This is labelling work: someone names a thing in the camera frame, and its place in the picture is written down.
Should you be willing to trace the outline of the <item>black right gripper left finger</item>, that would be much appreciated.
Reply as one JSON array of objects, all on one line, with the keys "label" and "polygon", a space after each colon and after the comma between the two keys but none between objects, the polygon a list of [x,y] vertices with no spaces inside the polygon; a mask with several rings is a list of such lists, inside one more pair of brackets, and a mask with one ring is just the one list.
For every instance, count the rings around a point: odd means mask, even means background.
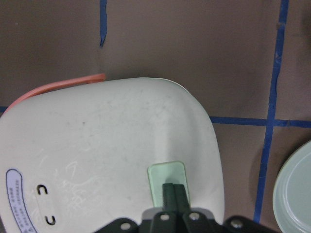
[{"label": "black right gripper left finger", "polygon": [[162,185],[163,207],[157,212],[151,223],[151,233],[176,232],[176,200],[172,183]]}]

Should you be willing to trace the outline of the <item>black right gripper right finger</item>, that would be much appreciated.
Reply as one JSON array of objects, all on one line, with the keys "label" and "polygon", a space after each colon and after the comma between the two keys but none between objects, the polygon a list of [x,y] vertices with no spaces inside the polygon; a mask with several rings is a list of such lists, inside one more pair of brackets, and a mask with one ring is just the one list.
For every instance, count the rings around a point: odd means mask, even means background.
[{"label": "black right gripper right finger", "polygon": [[190,207],[185,188],[182,184],[173,185],[177,207],[178,233],[216,233],[218,223],[210,210]]}]

